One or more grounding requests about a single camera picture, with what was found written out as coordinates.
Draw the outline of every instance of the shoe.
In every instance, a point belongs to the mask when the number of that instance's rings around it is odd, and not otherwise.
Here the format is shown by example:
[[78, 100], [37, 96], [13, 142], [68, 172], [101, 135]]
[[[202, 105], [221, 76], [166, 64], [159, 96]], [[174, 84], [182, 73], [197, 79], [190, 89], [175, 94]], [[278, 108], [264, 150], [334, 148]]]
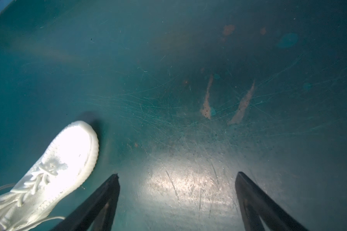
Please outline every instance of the shoe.
[[76, 121], [65, 127], [10, 192], [0, 195], [0, 231], [27, 231], [50, 219], [64, 219], [47, 216], [89, 177], [98, 152], [90, 125]]

